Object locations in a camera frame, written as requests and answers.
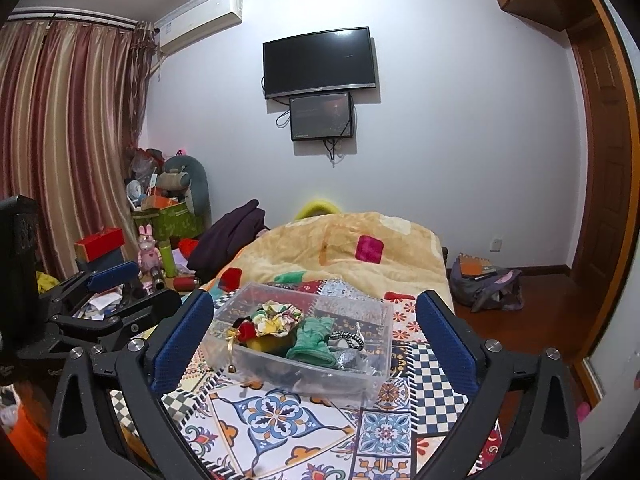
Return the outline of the wooden door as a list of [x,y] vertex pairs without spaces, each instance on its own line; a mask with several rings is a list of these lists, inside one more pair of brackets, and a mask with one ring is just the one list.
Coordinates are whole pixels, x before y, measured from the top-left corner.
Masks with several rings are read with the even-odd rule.
[[593,15],[568,31],[576,58],[587,128],[587,185],[572,278],[594,312],[577,357],[602,336],[631,258],[636,98],[627,55],[613,24]]

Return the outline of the floral yellow cloth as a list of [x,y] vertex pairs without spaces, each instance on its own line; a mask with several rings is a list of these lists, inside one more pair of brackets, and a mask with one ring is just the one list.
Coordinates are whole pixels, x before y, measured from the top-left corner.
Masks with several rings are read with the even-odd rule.
[[303,321],[302,310],[294,304],[281,304],[268,300],[250,316],[257,337],[273,336],[282,338],[288,336],[299,323]]

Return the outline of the pink rabbit doll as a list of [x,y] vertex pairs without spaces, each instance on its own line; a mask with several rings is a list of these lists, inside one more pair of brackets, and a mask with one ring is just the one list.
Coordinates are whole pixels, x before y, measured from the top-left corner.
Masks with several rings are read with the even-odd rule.
[[162,257],[150,224],[139,226],[138,267],[142,275],[153,275],[162,270]]

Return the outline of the red cylinder can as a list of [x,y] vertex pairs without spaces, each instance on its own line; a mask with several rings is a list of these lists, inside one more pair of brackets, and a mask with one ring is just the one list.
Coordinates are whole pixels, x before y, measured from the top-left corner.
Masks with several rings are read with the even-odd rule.
[[192,292],[192,290],[198,288],[200,282],[193,275],[177,276],[172,280],[172,287],[177,292]]

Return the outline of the red drawstring pouch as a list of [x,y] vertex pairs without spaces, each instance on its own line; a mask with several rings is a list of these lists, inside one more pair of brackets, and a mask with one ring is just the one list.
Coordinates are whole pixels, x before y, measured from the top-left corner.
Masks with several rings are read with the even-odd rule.
[[235,340],[243,346],[257,338],[256,327],[250,318],[239,318],[234,322],[233,328]]

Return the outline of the green knit sock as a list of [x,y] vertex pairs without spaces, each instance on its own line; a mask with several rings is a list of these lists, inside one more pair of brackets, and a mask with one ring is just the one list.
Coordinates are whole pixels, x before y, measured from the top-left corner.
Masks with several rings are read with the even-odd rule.
[[328,340],[333,332],[334,318],[305,318],[297,327],[294,346],[286,352],[289,360],[309,365],[333,368],[335,359],[330,353]]

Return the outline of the beige fleece blanket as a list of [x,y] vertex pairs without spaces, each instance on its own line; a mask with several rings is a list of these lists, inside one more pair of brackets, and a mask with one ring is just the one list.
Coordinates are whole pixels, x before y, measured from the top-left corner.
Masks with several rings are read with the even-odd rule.
[[434,290],[448,307],[454,306],[438,236],[420,224],[375,211],[325,214],[278,226],[243,247],[203,287],[228,280],[236,289],[295,273],[303,282],[340,278],[386,300]]

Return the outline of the red plush cushion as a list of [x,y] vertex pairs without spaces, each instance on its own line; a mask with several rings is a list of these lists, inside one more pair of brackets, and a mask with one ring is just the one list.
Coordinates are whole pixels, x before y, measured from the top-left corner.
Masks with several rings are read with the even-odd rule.
[[179,252],[185,259],[189,259],[192,255],[192,252],[197,247],[198,240],[194,240],[193,238],[182,238],[178,241]]

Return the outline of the green bottle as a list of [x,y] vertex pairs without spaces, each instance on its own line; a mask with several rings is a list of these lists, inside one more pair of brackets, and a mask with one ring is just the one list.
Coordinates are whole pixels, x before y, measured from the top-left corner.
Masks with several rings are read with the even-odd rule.
[[172,254],[172,248],[169,240],[161,240],[157,244],[160,251],[160,258],[162,259],[164,273],[168,278],[175,278],[177,276],[177,268],[175,264],[174,255]]

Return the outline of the purple grey backpack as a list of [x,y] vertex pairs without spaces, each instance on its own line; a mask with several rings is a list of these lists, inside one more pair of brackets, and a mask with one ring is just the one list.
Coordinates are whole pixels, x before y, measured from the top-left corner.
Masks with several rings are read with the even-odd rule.
[[500,268],[487,259],[460,254],[451,267],[451,295],[472,313],[522,310],[521,274],[518,269]]

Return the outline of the grey speckled sock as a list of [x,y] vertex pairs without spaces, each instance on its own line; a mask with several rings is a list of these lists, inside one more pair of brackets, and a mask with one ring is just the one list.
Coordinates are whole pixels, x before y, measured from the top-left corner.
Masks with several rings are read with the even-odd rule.
[[347,373],[371,374],[367,352],[350,347],[330,347],[335,359],[335,368]]

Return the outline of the green storage box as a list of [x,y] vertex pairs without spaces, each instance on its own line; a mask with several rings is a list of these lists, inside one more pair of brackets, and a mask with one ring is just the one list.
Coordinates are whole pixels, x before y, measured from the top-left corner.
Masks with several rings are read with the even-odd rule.
[[162,209],[134,211],[132,220],[136,229],[150,224],[153,236],[158,242],[173,237],[198,238],[204,231],[204,220],[192,214],[185,203],[175,204]]

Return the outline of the patchwork patterned bedspread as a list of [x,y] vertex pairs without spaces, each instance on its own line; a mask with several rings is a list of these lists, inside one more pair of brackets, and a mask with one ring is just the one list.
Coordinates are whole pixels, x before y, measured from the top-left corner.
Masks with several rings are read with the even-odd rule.
[[196,352],[163,404],[215,479],[410,479],[444,442],[468,399],[420,333],[416,298],[393,307],[390,378],[367,406],[237,382]]

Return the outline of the small wall monitor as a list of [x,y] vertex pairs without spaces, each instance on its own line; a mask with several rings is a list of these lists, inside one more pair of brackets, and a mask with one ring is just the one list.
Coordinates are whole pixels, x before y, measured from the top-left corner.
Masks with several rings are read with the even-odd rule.
[[290,99],[291,140],[323,141],[351,138],[352,96],[349,92],[324,92]]

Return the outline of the clear plastic storage bin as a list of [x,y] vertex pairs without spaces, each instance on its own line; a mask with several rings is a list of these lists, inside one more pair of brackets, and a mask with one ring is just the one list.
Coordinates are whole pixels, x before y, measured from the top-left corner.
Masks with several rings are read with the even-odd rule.
[[201,348],[238,382],[365,406],[390,378],[392,331],[383,301],[250,283],[215,304]]

